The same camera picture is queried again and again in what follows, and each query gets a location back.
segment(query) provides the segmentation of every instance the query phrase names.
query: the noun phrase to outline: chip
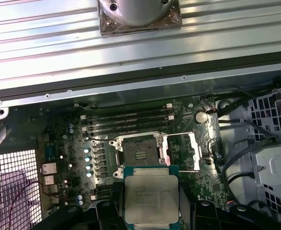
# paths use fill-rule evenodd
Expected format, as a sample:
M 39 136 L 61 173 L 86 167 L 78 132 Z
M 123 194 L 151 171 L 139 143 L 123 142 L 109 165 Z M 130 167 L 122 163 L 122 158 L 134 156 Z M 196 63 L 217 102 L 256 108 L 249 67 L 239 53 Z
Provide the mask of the chip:
M 212 188 L 213 188 L 213 191 L 219 191 L 221 189 L 219 184 L 213 184 Z
M 125 165 L 159 165 L 158 149 L 155 138 L 123 143 Z

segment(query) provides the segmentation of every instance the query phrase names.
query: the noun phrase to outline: ridged metal cover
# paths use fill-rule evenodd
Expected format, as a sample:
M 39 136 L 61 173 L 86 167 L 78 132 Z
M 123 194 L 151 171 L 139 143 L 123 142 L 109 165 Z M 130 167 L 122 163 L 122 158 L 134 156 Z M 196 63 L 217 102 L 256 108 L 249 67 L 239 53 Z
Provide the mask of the ridged metal cover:
M 96 0 L 0 0 L 0 89 L 281 51 L 281 0 L 181 0 L 183 26 L 101 37 Z

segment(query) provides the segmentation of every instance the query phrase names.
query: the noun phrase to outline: motherboard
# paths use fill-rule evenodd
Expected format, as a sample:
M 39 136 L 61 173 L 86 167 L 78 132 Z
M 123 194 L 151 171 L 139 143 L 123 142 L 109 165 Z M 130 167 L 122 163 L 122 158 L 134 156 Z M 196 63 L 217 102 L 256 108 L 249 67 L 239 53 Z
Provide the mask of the motherboard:
M 198 199 L 223 208 L 224 163 L 213 98 L 191 96 L 98 108 L 75 104 L 50 113 L 40 138 L 45 210 L 108 199 L 125 166 L 178 165 Z

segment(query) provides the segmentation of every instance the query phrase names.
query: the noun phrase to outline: red wire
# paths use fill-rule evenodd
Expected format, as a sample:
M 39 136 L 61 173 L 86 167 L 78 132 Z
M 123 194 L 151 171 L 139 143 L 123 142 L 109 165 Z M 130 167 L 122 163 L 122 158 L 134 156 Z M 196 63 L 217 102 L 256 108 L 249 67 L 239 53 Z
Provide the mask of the red wire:
M 12 205 L 11 205 L 11 208 L 10 208 L 10 211 L 9 211 L 9 215 L 8 215 L 8 216 L 9 216 L 9 222 L 8 222 L 8 228 L 7 228 L 7 230 L 10 230 L 10 229 L 11 229 L 11 224 L 12 224 L 12 209 L 13 209 L 13 207 L 14 207 L 14 204 L 15 204 L 17 198 L 22 194 L 22 192 L 23 192 L 27 187 L 31 186 L 32 184 L 36 184 L 36 183 L 40 184 L 40 185 L 43 187 L 43 193 L 44 193 L 45 195 L 47 195 L 47 196 L 53 196 L 53 197 L 55 197 L 55 198 L 58 198 L 58 197 L 55 196 L 55 195 L 45 193 L 45 192 L 44 192 L 44 185 L 43 185 L 41 182 L 39 182 L 39 181 L 33 181 L 33 182 L 27 184 L 26 186 L 24 186 L 24 187 L 19 191 L 19 193 L 15 196 L 14 200 L 12 200 Z

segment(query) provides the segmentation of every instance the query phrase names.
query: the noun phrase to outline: green circuit board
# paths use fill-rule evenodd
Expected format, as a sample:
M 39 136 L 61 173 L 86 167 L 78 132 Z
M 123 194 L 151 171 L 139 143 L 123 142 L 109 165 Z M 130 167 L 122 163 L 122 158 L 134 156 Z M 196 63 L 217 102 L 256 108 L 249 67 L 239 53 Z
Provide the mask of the green circuit board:
M 167 139 L 167 154 L 171 164 L 179 165 L 180 180 L 187 182 L 199 199 L 211 200 L 223 208 L 227 193 L 218 170 L 223 164 L 218 118 L 215 113 L 207 112 L 214 106 L 212 98 L 203 100 L 192 96 L 108 108 L 75 106 L 64 114 L 50 116 L 45 156 L 46 163 L 55 161 L 59 167 L 56 180 L 59 205 L 78 204 L 77 196 L 81 195 L 82 206 L 87 209 L 95 199 L 106 198 L 110 185 L 120 180 L 113 177 L 118 170 L 118 151 L 103 139 L 124 135 L 138 138 L 139 133 L 161 132 L 173 134 Z M 203 111 L 207 120 L 197 122 L 196 114 Z M 203 156 L 197 172 L 193 172 L 195 150 L 186 135 L 190 132 L 195 134 Z M 87 157 L 91 158 L 90 162 L 84 160 Z M 89 164 L 94 172 L 90 178 L 86 169 Z M 65 180 L 73 183 L 67 188 Z

